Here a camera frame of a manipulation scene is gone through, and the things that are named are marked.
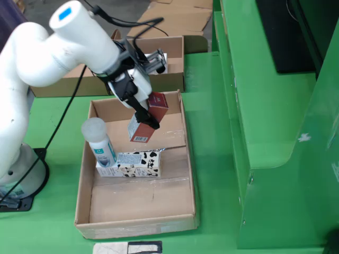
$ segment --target white bottle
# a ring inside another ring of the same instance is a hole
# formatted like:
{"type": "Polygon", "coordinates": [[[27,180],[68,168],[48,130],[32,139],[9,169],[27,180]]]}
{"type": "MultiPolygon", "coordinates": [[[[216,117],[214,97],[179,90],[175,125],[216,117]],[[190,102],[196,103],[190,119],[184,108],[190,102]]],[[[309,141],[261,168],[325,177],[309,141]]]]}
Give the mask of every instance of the white bottle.
{"type": "Polygon", "coordinates": [[[81,126],[81,132],[102,167],[112,166],[117,161],[112,143],[106,133],[106,124],[101,118],[87,119],[81,126]]]}

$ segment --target green cabinet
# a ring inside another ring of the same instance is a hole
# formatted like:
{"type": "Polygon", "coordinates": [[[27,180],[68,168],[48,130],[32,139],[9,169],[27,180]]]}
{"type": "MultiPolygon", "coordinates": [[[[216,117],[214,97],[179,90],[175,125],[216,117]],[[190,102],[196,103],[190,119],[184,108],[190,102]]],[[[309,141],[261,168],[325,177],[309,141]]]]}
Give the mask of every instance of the green cabinet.
{"type": "Polygon", "coordinates": [[[238,247],[319,246],[339,227],[339,26],[315,74],[276,72],[254,0],[216,0],[239,186],[238,247]]]}

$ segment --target cardboard box bottom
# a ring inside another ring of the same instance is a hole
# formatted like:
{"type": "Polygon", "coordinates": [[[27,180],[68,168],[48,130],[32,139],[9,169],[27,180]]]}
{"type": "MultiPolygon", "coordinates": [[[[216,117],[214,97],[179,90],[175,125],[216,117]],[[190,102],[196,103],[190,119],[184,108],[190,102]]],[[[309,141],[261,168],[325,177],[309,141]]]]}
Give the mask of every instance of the cardboard box bottom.
{"type": "Polygon", "coordinates": [[[100,177],[85,143],[75,218],[75,226],[85,238],[133,237],[198,227],[181,96],[178,92],[165,95],[169,110],[148,143],[128,141],[127,119],[133,111],[120,111],[123,105],[117,99],[91,103],[89,117],[106,121],[116,152],[165,150],[161,153],[161,177],[100,177]],[[112,109],[124,115],[108,114],[112,109]]]}

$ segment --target bottle cap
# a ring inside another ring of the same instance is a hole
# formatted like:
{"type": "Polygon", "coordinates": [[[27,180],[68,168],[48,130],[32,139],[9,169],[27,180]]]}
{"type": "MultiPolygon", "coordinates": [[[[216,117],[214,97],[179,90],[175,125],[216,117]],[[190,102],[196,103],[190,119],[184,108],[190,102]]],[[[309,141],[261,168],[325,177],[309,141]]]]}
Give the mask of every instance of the bottle cap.
{"type": "Polygon", "coordinates": [[[89,118],[81,126],[81,132],[87,142],[97,143],[106,137],[106,124],[101,118],[89,118]]]}

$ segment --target red box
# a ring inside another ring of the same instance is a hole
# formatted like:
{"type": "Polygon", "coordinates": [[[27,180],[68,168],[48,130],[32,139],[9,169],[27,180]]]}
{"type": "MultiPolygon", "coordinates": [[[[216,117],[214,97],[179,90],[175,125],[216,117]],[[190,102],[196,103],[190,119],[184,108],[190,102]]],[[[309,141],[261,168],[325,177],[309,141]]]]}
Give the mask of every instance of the red box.
{"type": "MultiPolygon", "coordinates": [[[[148,112],[160,123],[168,110],[165,95],[153,92],[149,95],[147,104],[148,112]]],[[[133,115],[127,129],[130,141],[143,143],[147,143],[155,131],[152,127],[144,123],[138,123],[135,115],[133,115]]]]}

